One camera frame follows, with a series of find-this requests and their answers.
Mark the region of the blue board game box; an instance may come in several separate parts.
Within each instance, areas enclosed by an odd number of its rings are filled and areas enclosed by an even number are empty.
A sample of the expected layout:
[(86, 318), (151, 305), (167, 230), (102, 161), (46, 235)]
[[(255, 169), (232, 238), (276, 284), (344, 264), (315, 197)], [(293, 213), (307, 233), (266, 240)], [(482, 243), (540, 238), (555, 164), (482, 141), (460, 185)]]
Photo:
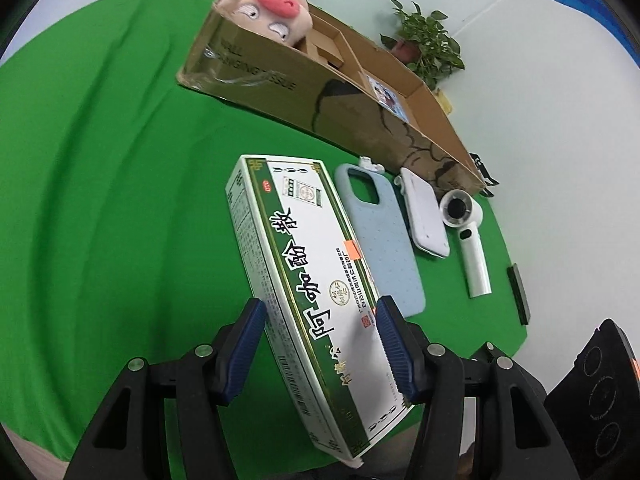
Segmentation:
[(409, 98), (419, 88), (416, 82), (393, 82), (389, 76), (382, 76), (370, 70), (364, 70), (363, 78), (367, 81), (372, 96), (386, 110), (402, 119), (407, 124), (417, 126), (416, 115), (413, 113)]

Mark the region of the black plastic bracket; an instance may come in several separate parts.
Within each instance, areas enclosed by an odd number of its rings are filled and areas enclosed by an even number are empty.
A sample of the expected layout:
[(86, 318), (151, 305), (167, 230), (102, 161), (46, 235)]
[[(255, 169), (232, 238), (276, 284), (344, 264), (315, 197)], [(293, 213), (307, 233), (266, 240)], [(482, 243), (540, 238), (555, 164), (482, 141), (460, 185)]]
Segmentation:
[(474, 162), (476, 169), (478, 170), (478, 172), (480, 173), (480, 175), (482, 176), (485, 182), (485, 187), (480, 191), (480, 194), (482, 194), (487, 198), (493, 198), (495, 196), (495, 193), (492, 192), (491, 189), (498, 186), (500, 182), (496, 180), (489, 173), (486, 165), (483, 162), (483, 159), (480, 157), (479, 154), (471, 153), (470, 157), (472, 158), (472, 161)]

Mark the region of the white handheld fan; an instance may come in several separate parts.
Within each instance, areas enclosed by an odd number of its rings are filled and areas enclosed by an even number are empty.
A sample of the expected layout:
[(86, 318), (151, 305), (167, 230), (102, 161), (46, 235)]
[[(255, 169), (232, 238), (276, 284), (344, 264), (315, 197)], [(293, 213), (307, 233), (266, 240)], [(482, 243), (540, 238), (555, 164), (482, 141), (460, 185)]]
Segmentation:
[(480, 226), (484, 219), (482, 207), (463, 190), (451, 190), (439, 203), (442, 221), (457, 233), (466, 284), (471, 298), (492, 293)]

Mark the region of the green tablecloth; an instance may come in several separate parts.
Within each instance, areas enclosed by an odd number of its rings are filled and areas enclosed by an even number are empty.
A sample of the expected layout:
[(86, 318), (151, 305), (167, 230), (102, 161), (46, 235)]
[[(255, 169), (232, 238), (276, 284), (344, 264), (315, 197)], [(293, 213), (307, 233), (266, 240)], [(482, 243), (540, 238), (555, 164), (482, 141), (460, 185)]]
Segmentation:
[(213, 1), (99, 0), (2, 66), (1, 420), (60, 460), (131, 358), (180, 358), (250, 296), (238, 158), (350, 161), (178, 84)]

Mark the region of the light blue phone case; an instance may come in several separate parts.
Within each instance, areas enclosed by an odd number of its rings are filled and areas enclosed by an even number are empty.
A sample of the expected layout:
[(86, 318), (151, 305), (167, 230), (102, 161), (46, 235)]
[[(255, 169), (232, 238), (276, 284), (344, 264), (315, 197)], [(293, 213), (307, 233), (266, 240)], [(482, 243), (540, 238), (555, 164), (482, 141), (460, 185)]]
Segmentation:
[[(356, 195), (352, 186), (356, 178), (371, 181), (378, 196), (375, 203)], [(370, 169), (343, 164), (334, 171), (334, 184), (378, 292), (391, 296), (406, 318), (422, 313), (426, 307), (425, 292), (390, 180)]]

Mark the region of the white device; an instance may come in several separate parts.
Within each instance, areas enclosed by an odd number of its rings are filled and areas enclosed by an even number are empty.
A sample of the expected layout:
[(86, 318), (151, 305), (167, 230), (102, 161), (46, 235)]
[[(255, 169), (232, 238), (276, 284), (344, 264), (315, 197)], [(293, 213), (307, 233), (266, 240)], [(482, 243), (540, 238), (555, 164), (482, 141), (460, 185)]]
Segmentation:
[(394, 183), (405, 201), (413, 243), (422, 252), (447, 258), (450, 255), (448, 236), (434, 188), (406, 167), (400, 168)]

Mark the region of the green white medicine box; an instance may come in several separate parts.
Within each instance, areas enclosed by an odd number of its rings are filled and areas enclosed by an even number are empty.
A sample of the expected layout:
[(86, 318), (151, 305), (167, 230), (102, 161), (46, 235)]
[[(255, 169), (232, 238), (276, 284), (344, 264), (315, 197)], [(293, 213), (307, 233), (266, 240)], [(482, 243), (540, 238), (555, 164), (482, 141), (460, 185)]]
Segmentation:
[(411, 411), (375, 321), (380, 294), (320, 160), (242, 155), (226, 185), (250, 290), (316, 448), (358, 468)]

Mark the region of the pink pig plush toy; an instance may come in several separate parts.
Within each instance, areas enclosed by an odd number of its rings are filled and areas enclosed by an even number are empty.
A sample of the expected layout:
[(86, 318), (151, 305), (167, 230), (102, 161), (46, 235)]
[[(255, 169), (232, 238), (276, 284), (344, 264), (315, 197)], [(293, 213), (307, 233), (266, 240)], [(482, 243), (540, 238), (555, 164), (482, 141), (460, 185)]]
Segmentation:
[(215, 0), (213, 9), (241, 28), (290, 47), (312, 29), (307, 0)]

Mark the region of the black flat bar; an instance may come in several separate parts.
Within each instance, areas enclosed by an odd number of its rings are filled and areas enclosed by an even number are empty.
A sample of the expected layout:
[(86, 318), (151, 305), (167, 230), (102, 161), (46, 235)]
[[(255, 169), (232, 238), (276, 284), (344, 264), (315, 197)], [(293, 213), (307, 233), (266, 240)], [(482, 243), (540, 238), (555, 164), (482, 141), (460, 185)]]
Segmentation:
[(527, 326), (530, 321), (530, 309), (518, 265), (516, 263), (511, 264), (506, 269), (506, 275), (508, 276), (510, 282), (512, 294), (516, 304), (516, 310), (518, 310), (518, 318), (520, 319), (520, 323), (524, 326)]

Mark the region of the large cardboard box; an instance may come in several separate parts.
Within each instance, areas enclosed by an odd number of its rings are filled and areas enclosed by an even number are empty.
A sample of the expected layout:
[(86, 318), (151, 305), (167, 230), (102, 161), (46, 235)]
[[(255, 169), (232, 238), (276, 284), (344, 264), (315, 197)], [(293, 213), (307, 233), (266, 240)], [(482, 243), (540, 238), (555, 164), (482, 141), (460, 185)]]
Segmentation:
[(311, 8), (338, 28), (363, 70), (395, 82), (416, 82), (410, 96), (418, 125), (386, 110), (358, 84), (284, 46), (239, 27), (215, 10), (190, 47), (178, 83), (270, 116), (387, 170), (406, 167), (440, 194), (461, 188), (476, 194), (485, 182), (433, 92), (387, 51), (334, 16)]

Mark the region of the right potted green plant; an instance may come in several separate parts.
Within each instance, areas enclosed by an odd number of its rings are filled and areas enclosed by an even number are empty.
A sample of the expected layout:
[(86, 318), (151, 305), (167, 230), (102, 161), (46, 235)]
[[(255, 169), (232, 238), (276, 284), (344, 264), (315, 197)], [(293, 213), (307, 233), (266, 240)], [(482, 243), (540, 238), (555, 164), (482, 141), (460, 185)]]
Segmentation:
[(465, 70), (460, 44), (442, 24), (448, 18), (445, 13), (434, 10), (424, 15), (416, 2), (411, 12), (399, 0), (390, 2), (398, 27), (394, 36), (381, 34), (381, 44), (427, 88), (435, 91), (442, 80)]

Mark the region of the yellow dried leaf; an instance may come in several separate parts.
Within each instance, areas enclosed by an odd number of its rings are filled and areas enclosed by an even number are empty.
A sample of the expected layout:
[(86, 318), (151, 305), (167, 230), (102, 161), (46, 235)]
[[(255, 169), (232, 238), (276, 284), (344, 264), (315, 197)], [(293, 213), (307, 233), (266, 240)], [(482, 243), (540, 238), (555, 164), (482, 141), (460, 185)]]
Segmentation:
[(446, 94), (442, 91), (442, 89), (434, 90), (433, 91), (433, 96), (434, 96), (435, 100), (437, 101), (437, 103), (439, 104), (439, 106), (442, 109), (442, 111), (446, 115), (450, 115), (454, 108), (452, 107), (449, 99), (446, 97)]

